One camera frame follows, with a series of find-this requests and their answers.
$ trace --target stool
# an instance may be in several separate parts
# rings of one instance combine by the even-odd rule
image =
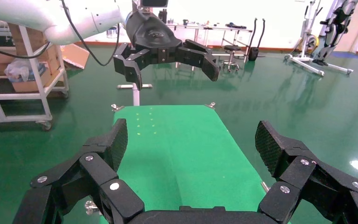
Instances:
[[[226,45],[224,46],[224,50],[230,51],[230,59],[228,61],[223,61],[223,65],[219,66],[220,69],[223,69],[225,67],[228,68],[228,72],[231,72],[232,69],[235,69],[235,71],[238,71],[240,69],[239,65],[236,62],[233,62],[234,52],[237,50],[241,50],[240,47],[237,45]]]

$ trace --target metal cart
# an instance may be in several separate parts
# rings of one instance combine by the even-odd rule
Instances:
[[[24,26],[20,26],[21,36],[23,38],[25,48],[27,50],[28,56],[33,56],[41,52],[44,48],[42,46],[35,52],[32,51],[31,42],[28,37],[27,29]],[[28,100],[28,99],[40,99],[43,104],[44,114],[37,115],[15,115],[15,116],[7,116],[0,105],[0,123],[2,122],[16,122],[16,121],[34,121],[38,124],[42,124],[42,128],[45,131],[48,131],[52,127],[52,119],[50,108],[47,102],[47,95],[51,91],[59,91],[62,92],[63,96],[67,98],[69,96],[69,85],[68,85],[68,77],[64,67],[64,62],[62,60],[62,54],[60,46],[57,47],[58,59],[60,61],[59,74],[54,78],[49,86],[43,87],[41,76],[39,74],[37,68],[37,59],[30,59],[31,67],[34,72],[35,81],[38,86],[38,92],[36,93],[18,93],[18,92],[5,92],[0,93],[0,100]],[[58,80],[63,77],[63,86],[55,86]]]

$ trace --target plastic bag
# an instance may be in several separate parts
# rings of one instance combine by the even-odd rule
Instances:
[[[5,74],[12,83],[28,81],[29,71],[32,70],[28,59],[16,58],[5,69]]]

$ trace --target green surface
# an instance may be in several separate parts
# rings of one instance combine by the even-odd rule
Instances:
[[[118,174],[146,210],[257,210],[262,180],[213,109],[126,107],[115,118],[127,120],[129,141]]]
[[[103,60],[110,47],[93,47]],[[269,186],[273,183],[256,149],[254,136],[260,120],[269,120],[282,135],[302,140],[322,161],[358,177],[350,161],[358,160],[358,59],[329,58],[329,63],[354,69],[350,77],[325,68],[325,77],[282,62],[284,54],[267,54],[248,63],[236,74],[222,73],[210,82],[195,68],[175,64],[142,70],[145,84],[142,105],[203,105],[216,102],[216,113]],[[84,71],[69,76],[70,98],[51,99],[54,127],[49,133],[34,123],[0,125],[0,224],[11,223],[29,180],[68,159],[90,136],[110,130],[110,105],[131,105],[131,90],[117,90],[124,77],[113,64],[100,67],[91,58]],[[41,109],[29,104],[4,102],[11,113]],[[84,201],[65,217],[65,224],[96,224],[88,217]],[[294,224],[325,224],[317,210],[301,202]]]

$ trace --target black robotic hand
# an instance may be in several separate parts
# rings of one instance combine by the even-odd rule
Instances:
[[[153,13],[133,13],[127,20],[126,30],[132,46],[123,43],[117,48],[115,70],[123,74],[127,82],[135,83],[138,90],[142,89],[140,71],[149,64],[189,64],[201,68],[210,80],[217,80],[219,67],[212,50],[191,40],[183,43]]]

